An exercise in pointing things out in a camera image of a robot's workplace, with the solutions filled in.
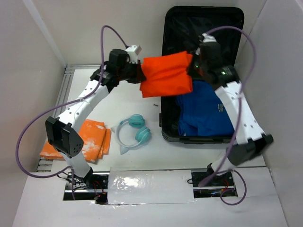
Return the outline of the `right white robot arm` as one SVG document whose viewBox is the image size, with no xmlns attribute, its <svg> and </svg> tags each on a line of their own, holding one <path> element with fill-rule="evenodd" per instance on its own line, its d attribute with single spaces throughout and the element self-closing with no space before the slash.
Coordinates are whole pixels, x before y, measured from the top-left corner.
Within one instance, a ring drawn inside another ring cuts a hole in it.
<svg viewBox="0 0 303 227">
<path fill-rule="evenodd" d="M 192 65 L 214 88 L 234 128 L 225 155 L 208 165 L 207 177 L 200 183 L 218 185 L 225 172 L 261 156 L 274 140 L 256 121 L 242 92 L 240 78 L 232 65 L 223 64 L 221 47 L 216 41 L 201 42 Z"/>
</svg>

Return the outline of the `teal cat-ear headphones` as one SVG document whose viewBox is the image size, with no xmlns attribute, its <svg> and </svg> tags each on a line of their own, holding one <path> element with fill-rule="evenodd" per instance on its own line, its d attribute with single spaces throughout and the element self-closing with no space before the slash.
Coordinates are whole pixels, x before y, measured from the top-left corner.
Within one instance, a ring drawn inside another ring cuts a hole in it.
<svg viewBox="0 0 303 227">
<path fill-rule="evenodd" d="M 138 129 L 138 132 L 135 135 L 135 140 L 137 141 L 136 144 L 126 145 L 120 140 L 120 130 L 126 123 L 128 123 L 132 128 Z M 147 143 L 152 137 L 151 130 L 145 126 L 145 119 L 140 114 L 133 114 L 132 116 L 123 119 L 117 125 L 113 126 L 111 131 L 115 134 L 116 140 L 119 144 L 120 155 L 124 155 L 130 150 L 137 149 Z"/>
</svg>

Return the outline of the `black hard-shell suitcase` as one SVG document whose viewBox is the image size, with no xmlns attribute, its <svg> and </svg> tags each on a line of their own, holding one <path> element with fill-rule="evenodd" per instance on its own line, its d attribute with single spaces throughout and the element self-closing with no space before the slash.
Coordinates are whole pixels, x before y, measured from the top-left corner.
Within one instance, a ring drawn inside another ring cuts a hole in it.
<svg viewBox="0 0 303 227">
<path fill-rule="evenodd" d="M 162 55 L 182 51 L 194 52 L 199 35 L 219 26 L 235 26 L 242 29 L 244 13 L 236 7 L 175 6 L 165 16 Z M 160 127 L 162 136 L 169 142 L 185 144 L 224 144 L 230 135 L 187 136 L 178 132 L 181 109 L 175 96 L 161 98 Z"/>
</svg>

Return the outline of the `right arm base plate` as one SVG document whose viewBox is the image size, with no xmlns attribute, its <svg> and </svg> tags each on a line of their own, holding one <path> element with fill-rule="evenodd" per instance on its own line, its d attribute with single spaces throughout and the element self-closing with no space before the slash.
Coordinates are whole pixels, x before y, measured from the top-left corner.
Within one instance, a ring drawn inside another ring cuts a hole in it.
<svg viewBox="0 0 303 227">
<path fill-rule="evenodd" d="M 191 172 L 191 178 L 187 180 L 187 183 L 193 186 L 194 198 L 220 197 L 222 192 L 224 192 L 223 197 L 237 196 L 234 180 L 230 172 L 214 177 L 203 187 L 198 186 L 207 176 L 208 173 L 206 171 L 196 170 Z"/>
</svg>

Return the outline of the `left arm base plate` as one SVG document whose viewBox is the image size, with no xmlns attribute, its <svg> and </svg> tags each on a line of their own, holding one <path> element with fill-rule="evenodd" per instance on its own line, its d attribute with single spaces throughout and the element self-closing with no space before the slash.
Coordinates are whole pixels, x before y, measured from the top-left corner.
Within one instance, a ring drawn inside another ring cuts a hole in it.
<svg viewBox="0 0 303 227">
<path fill-rule="evenodd" d="M 95 172 L 92 182 L 88 185 L 81 183 L 80 180 L 74 179 L 74 197 L 71 191 L 71 172 L 65 173 L 61 179 L 65 180 L 64 201 L 93 201 L 99 205 L 107 205 L 107 191 L 109 172 Z"/>
</svg>

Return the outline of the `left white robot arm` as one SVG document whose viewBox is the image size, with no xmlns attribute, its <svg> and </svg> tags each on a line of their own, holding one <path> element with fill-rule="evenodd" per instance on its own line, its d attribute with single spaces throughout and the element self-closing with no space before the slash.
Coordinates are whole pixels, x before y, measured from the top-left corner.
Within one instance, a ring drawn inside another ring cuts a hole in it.
<svg viewBox="0 0 303 227">
<path fill-rule="evenodd" d="M 82 153 L 83 139 L 78 134 L 82 124 L 120 81 L 140 83 L 146 80 L 138 55 L 141 47 L 128 46 L 125 50 L 113 49 L 109 59 L 91 75 L 78 102 L 56 118 L 45 121 L 47 139 L 53 148 L 61 153 L 67 164 L 74 170 L 77 184 L 87 189 L 93 184 L 93 170 Z"/>
</svg>

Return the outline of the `bright orange cloth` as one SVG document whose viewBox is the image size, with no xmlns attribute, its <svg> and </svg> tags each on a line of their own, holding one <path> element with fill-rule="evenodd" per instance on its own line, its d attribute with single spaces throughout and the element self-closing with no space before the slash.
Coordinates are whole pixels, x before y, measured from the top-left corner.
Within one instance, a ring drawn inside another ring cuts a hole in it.
<svg viewBox="0 0 303 227">
<path fill-rule="evenodd" d="M 143 98 L 177 96 L 193 91 L 187 68 L 193 58 L 186 51 L 161 57 L 144 58 L 141 65 L 146 80 L 141 83 Z"/>
</svg>

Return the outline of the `blue shirt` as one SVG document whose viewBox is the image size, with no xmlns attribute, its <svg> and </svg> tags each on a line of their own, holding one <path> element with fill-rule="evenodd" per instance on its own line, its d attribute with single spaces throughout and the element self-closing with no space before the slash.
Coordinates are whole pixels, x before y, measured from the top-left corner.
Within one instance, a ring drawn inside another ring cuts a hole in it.
<svg viewBox="0 0 303 227">
<path fill-rule="evenodd" d="M 234 128 L 218 96 L 210 84 L 196 80 L 193 91 L 176 97 L 180 107 L 180 136 L 231 136 Z"/>
</svg>

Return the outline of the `orange white-speckled towel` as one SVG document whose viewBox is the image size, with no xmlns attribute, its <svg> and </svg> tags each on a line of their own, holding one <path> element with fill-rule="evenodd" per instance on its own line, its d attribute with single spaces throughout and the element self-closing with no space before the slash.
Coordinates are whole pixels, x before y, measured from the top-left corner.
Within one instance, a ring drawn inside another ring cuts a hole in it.
<svg viewBox="0 0 303 227">
<path fill-rule="evenodd" d="M 86 119 L 79 134 L 84 141 L 82 153 L 86 161 L 96 163 L 109 153 L 111 130 L 103 122 Z"/>
</svg>

